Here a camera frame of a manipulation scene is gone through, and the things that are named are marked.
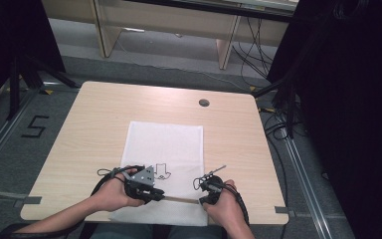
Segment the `person's right leg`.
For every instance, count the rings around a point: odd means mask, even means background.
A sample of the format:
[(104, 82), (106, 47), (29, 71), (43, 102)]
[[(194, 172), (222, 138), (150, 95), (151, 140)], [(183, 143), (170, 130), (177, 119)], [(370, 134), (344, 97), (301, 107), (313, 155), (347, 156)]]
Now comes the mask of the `person's right leg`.
[(168, 239), (222, 239), (223, 235), (223, 228), (216, 225), (173, 226), (168, 234)]

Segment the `metal floor rail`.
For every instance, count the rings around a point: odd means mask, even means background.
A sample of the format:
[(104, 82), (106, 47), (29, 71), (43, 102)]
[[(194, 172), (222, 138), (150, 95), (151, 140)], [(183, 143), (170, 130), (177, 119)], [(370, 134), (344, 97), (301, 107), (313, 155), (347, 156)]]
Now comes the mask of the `metal floor rail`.
[(319, 239), (333, 239), (329, 223), (314, 193), (296, 144), (292, 138), (286, 138), (285, 143), (318, 237)]
[(37, 91), (30, 91), (22, 99), (18, 111), (13, 114), (10, 119), (7, 119), (0, 128), (0, 151), (5, 143), (8, 141), (10, 135), (13, 133), (22, 117), (24, 116), (29, 104), (38, 94)]

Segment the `white cloth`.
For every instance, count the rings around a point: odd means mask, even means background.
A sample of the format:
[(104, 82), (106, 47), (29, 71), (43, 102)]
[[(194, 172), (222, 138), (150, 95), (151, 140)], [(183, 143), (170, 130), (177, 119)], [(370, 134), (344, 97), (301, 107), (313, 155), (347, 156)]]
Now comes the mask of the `white cloth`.
[[(133, 121), (129, 125), (120, 164), (154, 168), (155, 186), (166, 196), (199, 199), (195, 178), (204, 174), (203, 127)], [(140, 224), (206, 226), (200, 204), (167, 200), (124, 207), (109, 214), (111, 221)]]

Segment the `thin wooden stick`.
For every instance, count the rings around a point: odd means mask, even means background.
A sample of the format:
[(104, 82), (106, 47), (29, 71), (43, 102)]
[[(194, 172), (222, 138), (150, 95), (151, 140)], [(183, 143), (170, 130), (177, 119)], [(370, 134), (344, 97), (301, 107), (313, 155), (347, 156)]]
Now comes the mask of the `thin wooden stick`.
[(165, 196), (163, 200), (181, 202), (181, 203), (199, 204), (198, 199), (181, 198), (181, 197), (173, 197), (173, 196)]

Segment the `black curtain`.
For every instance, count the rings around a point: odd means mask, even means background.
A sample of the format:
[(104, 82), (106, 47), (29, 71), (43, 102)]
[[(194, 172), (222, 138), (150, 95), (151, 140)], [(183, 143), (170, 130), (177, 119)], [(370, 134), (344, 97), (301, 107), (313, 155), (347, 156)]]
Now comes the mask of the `black curtain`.
[(19, 54), (66, 71), (42, 0), (0, 0), (0, 89), (10, 82), (10, 65)]
[(382, 239), (382, 0), (343, 0), (295, 84), (356, 239)]

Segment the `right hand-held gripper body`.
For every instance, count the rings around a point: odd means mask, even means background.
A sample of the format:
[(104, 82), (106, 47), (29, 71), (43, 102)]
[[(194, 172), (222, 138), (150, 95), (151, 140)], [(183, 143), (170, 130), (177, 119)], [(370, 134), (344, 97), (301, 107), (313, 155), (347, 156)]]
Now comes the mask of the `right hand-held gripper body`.
[(220, 194), (224, 187), (224, 182), (219, 176), (215, 175), (215, 172), (223, 168), (225, 168), (225, 165), (214, 169), (199, 178), (199, 187), (203, 191), (208, 192), (208, 194), (206, 195), (209, 197), (208, 204), (216, 204), (219, 200)]

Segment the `person's left leg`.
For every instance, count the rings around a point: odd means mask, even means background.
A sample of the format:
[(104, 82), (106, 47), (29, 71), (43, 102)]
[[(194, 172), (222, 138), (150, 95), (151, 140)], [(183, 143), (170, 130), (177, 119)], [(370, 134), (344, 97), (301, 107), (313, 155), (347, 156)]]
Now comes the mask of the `person's left leg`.
[(91, 239), (152, 239), (152, 227), (145, 224), (101, 224)]

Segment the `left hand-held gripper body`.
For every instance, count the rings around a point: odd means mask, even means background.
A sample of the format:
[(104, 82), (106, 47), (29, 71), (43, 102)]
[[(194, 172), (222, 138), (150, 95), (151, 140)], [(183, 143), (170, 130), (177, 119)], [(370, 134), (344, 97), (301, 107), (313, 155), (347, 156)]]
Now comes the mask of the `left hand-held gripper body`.
[(125, 179), (124, 190), (127, 196), (142, 201), (145, 197), (162, 197), (151, 192), (153, 188), (156, 188), (152, 166), (137, 166), (134, 172), (125, 172), (123, 176)]

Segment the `person's left hand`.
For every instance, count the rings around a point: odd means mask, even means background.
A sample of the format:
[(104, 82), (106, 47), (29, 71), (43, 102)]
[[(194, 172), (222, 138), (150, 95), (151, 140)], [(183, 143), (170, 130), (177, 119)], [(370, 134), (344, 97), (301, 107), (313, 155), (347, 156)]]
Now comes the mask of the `person's left hand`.
[(117, 173), (105, 182), (93, 195), (94, 211), (112, 212), (123, 207), (138, 207), (144, 204), (142, 200), (133, 199), (124, 190), (124, 176)]

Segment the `grey tape strip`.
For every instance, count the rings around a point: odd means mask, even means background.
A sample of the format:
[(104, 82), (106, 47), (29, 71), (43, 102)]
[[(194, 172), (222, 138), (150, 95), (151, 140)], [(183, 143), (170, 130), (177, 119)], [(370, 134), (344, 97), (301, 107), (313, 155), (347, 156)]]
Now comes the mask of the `grey tape strip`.
[(16, 199), (14, 202), (14, 207), (22, 208), (26, 204), (40, 204), (41, 200), (41, 196), (27, 196), (21, 199)]
[(276, 206), (275, 212), (277, 214), (286, 214), (288, 217), (295, 217), (294, 210), (292, 208), (289, 208), (289, 207)]

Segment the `person's right hand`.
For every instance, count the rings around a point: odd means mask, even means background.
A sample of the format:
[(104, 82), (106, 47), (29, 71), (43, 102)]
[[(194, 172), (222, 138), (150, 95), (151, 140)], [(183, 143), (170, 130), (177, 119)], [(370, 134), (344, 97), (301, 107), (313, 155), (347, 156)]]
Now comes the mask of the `person's right hand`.
[(233, 190), (236, 189), (232, 179), (226, 181), (227, 189), (223, 189), (216, 204), (203, 204), (204, 210), (219, 225), (225, 229), (237, 229), (245, 225), (245, 219)]

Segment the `person's leg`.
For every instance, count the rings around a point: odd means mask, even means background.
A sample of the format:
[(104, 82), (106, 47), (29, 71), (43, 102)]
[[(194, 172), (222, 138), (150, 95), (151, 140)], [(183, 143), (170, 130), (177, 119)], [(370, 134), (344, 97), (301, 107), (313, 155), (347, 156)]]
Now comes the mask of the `person's leg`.
[(145, 224), (101, 224), (91, 239), (152, 239), (152, 227)]
[(168, 234), (168, 239), (222, 239), (223, 235), (223, 228), (216, 225), (173, 226)]

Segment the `black metal stand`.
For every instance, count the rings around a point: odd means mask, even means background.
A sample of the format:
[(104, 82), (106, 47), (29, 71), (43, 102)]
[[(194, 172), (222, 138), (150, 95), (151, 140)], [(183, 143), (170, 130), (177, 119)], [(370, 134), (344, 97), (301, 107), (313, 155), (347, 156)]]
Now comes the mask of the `black metal stand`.
[(300, 72), (298, 67), (292, 66), (281, 79), (267, 87), (262, 88), (261, 90), (252, 92), (252, 96), (256, 99), (271, 92), (272, 90), (277, 91), (272, 103), (277, 110), (286, 112), (285, 126), (287, 136), (290, 139), (293, 139), (292, 126), (295, 102), (294, 81), (297, 80), (299, 76)]
[(11, 120), (20, 108), (19, 77), (22, 77), (29, 89), (38, 90), (44, 85), (43, 80), (38, 74), (40, 70), (45, 71), (47, 74), (70, 88), (78, 89), (80, 87), (79, 84), (39, 59), (29, 55), (16, 55), (10, 65), (10, 108), (7, 120)]

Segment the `light wooden desk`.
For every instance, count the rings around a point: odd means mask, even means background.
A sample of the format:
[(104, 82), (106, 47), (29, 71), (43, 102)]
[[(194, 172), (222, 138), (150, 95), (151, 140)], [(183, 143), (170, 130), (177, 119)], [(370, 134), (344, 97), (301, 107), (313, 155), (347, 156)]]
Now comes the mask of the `light wooden desk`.
[(244, 17), (182, 6), (160, 6), (155, 0), (42, 0), (50, 18), (95, 25), (100, 55), (110, 56), (115, 41), (125, 28), (211, 38), (216, 41), (219, 68), (227, 68), (232, 43), (256, 42), (278, 46), (288, 23), (260, 16)]

